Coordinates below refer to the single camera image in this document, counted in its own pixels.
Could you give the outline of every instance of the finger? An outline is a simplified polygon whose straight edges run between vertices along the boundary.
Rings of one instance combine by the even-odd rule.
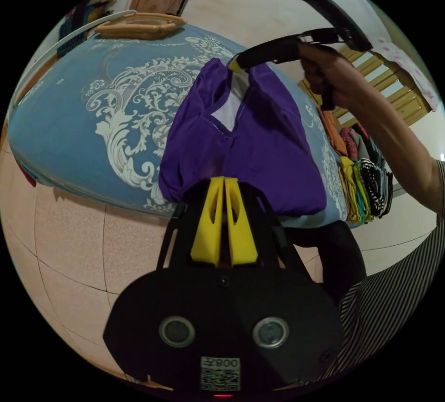
[[[313,93],[315,93],[316,95],[322,93],[325,88],[325,80],[323,78],[319,76],[308,75],[306,79],[309,82],[309,88]]]
[[[301,66],[307,74],[317,74],[319,71],[319,66],[315,62],[308,59],[301,59]]]
[[[306,42],[298,42],[299,53],[302,59],[315,62],[323,67],[332,63],[332,60],[340,55],[336,50],[325,45],[308,44]]]

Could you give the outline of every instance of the fisheye lens view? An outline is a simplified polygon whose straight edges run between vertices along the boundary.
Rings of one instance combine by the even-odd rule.
[[[445,107],[384,5],[66,8],[0,151],[7,248],[55,334],[171,401],[288,400],[384,350],[445,250]]]

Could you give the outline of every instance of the human arm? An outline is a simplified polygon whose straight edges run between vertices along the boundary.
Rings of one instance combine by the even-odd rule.
[[[445,213],[444,185],[437,160],[398,115],[391,103],[336,51],[299,44],[305,75],[314,93],[326,83],[333,101],[348,109],[363,125],[405,191],[423,206]]]

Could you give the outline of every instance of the purple shirt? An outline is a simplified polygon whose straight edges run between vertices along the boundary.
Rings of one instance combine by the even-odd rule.
[[[179,202],[203,179],[238,178],[278,215],[313,215],[326,192],[295,101],[266,65],[232,73],[210,60],[182,102],[160,164],[164,197]]]

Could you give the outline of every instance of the blue bedsheet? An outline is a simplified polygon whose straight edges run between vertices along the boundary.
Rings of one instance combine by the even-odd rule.
[[[164,200],[157,181],[175,113],[206,62],[217,57],[226,64],[242,50],[191,25],[157,41],[94,36],[59,60],[11,111],[11,150],[44,185],[169,217],[174,204]],[[328,197],[323,212],[283,222],[317,227],[345,220],[338,156],[315,103],[272,69],[299,107]]]

